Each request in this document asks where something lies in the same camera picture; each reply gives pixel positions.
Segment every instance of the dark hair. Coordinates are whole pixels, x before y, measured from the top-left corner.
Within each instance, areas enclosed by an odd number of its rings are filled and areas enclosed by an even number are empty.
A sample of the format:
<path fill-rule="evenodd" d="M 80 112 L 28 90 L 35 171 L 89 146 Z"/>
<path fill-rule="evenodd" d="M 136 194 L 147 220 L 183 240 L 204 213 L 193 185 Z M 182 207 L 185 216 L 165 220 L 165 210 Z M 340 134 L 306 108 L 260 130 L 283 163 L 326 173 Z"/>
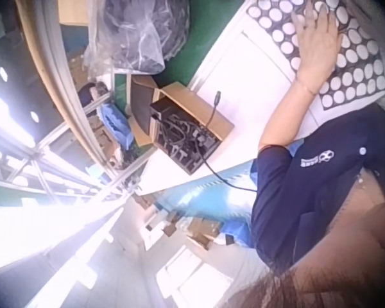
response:
<path fill-rule="evenodd" d="M 269 273 L 254 285 L 233 295 L 222 308 L 385 308 L 385 289 L 368 279 L 363 283 L 338 275 L 328 279 L 328 287 L 319 285 L 315 293 L 296 290 L 293 273 L 280 278 Z"/>

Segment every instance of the plastic bag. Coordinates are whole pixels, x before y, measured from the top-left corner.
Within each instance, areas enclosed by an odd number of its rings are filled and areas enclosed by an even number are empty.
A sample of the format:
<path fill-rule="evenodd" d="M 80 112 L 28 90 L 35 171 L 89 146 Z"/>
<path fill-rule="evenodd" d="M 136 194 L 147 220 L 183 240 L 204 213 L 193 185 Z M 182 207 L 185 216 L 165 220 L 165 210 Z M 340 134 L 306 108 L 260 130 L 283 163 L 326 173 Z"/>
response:
<path fill-rule="evenodd" d="M 188 0 L 89 0 L 85 65 L 97 76 L 158 74 L 187 40 Z"/>

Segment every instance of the wrist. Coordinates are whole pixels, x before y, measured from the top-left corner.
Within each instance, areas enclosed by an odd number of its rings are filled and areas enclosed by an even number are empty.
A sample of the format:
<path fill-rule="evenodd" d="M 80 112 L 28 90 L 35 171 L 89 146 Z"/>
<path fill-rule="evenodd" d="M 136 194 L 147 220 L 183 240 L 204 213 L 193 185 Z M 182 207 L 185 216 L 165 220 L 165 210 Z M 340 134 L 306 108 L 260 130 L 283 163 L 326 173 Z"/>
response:
<path fill-rule="evenodd" d="M 310 92 L 313 94 L 318 94 L 323 84 L 327 80 L 320 75 L 321 74 L 318 74 L 312 70 L 300 68 L 296 74 L 296 78 L 304 87 L 308 88 Z"/>

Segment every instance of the hand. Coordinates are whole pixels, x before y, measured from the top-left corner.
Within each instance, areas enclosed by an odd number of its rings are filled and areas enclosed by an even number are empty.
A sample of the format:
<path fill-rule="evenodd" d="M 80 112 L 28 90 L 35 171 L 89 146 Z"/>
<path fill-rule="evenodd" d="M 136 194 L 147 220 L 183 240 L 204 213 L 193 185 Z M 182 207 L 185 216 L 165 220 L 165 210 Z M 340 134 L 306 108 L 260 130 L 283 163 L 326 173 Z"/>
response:
<path fill-rule="evenodd" d="M 313 93 L 318 93 L 331 75 L 341 49 L 342 35 L 338 34 L 335 14 L 328 14 L 323 4 L 315 22 L 312 3 L 308 0 L 305 27 L 294 12 L 292 18 L 300 46 L 298 79 Z"/>

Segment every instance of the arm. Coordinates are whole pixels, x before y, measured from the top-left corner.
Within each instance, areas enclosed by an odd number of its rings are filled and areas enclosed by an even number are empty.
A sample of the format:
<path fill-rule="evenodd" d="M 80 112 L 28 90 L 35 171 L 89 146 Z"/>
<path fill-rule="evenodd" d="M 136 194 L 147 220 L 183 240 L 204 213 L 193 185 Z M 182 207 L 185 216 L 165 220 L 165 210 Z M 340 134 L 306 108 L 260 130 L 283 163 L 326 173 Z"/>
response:
<path fill-rule="evenodd" d="M 312 3 L 307 3 L 305 22 L 293 12 L 293 23 L 300 45 L 301 64 L 297 77 L 270 117 L 259 142 L 259 151 L 266 146 L 287 146 L 294 141 L 301 123 L 322 85 L 331 75 L 341 48 L 334 12 L 321 6 L 317 22 Z"/>

